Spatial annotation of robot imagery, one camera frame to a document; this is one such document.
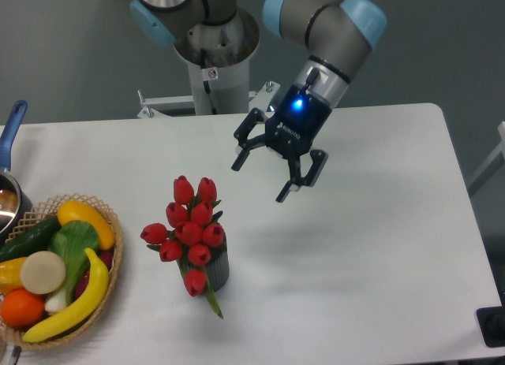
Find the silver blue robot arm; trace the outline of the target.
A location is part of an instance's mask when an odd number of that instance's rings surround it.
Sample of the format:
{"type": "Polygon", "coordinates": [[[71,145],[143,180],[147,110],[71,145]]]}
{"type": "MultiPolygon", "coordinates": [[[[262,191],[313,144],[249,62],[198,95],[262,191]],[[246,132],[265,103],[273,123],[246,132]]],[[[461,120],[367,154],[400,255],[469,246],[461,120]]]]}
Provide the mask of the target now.
{"type": "Polygon", "coordinates": [[[250,151],[266,147],[289,166],[277,196],[316,183],[327,153],[313,140],[387,26],[370,0],[265,0],[263,25],[309,53],[271,116],[249,105],[249,62],[260,41],[259,24],[237,0],[133,0],[130,12],[142,32],[172,46],[185,61],[199,115],[238,114],[239,170],[250,151]]]}

